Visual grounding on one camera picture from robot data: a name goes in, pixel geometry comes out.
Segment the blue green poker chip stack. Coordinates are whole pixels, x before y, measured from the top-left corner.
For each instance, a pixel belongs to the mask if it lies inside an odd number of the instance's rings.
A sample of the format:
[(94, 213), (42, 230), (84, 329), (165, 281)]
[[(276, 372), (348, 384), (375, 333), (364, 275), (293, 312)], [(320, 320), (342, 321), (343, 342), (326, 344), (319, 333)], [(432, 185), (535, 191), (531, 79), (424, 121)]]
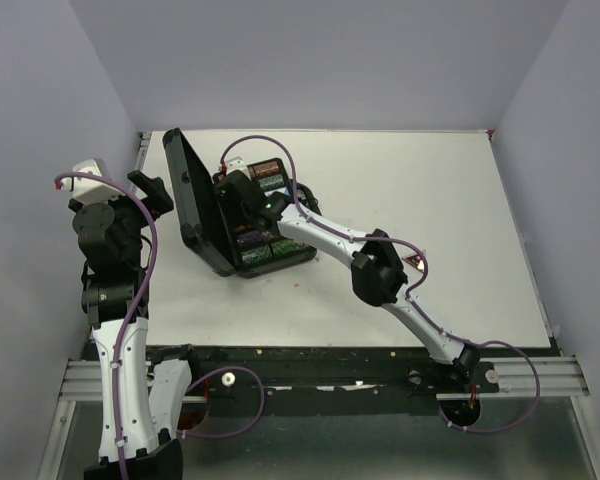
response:
[(264, 192), (277, 190), (286, 187), (284, 176), (281, 174), (270, 175), (258, 179), (258, 184)]

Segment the black poker chip case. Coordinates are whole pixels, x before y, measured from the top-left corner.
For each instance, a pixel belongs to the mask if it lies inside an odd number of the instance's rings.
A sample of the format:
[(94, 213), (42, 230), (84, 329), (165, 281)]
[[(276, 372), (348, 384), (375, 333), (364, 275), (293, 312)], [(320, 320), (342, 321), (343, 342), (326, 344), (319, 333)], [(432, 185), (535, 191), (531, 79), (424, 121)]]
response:
[[(187, 248), (204, 260), (212, 270), (222, 276), (239, 275), (254, 278), (266, 273), (308, 262), (317, 254), (308, 249), (286, 258), (279, 258), (256, 265), (244, 265), (241, 252), (266, 245), (253, 245), (247, 249), (237, 246), (236, 236), (252, 229), (241, 226), (235, 230), (229, 226), (229, 211), (220, 204), (216, 181), (225, 174), (221, 171), (212, 175), (195, 152), (184, 133), (174, 128), (162, 138), (167, 164), (174, 191), (175, 205), (180, 224), (180, 234)], [(284, 176), (285, 188), (277, 189), (288, 193), (292, 182), (282, 163), (279, 174)]]

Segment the red triangular plaque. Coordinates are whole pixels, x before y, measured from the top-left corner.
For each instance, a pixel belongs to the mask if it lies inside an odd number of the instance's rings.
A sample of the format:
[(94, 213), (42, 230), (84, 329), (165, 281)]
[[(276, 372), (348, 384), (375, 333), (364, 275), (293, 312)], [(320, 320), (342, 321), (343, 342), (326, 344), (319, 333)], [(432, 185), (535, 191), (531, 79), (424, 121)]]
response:
[(424, 253), (411, 253), (404, 256), (402, 260), (421, 273), (424, 273), (428, 269)]

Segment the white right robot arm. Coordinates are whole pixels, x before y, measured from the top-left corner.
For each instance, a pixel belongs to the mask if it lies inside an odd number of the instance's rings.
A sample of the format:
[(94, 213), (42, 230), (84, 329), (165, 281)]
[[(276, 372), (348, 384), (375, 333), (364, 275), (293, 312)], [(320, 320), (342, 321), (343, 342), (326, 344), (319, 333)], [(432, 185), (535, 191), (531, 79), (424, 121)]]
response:
[(460, 392), (476, 380), (478, 349), (429, 319), (411, 295), (414, 286), (386, 232), (347, 229), (320, 215), (308, 187), (264, 191), (247, 173), (233, 171), (216, 181), (220, 204), (242, 222), (307, 244), (348, 268), (355, 296), (393, 315), (438, 364), (442, 384)]

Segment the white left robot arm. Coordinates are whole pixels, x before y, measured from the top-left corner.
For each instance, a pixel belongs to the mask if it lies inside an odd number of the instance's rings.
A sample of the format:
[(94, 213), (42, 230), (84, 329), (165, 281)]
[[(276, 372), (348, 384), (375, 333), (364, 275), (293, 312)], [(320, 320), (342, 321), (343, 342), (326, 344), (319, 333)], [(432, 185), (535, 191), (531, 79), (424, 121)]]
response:
[(95, 342), (102, 391), (98, 461), (86, 479), (179, 479), (176, 420), (156, 421), (147, 385), (149, 283), (158, 256), (155, 222), (174, 204), (161, 178), (128, 175), (138, 198), (95, 160), (56, 177), (71, 192), (72, 228), (85, 257), (81, 305)]

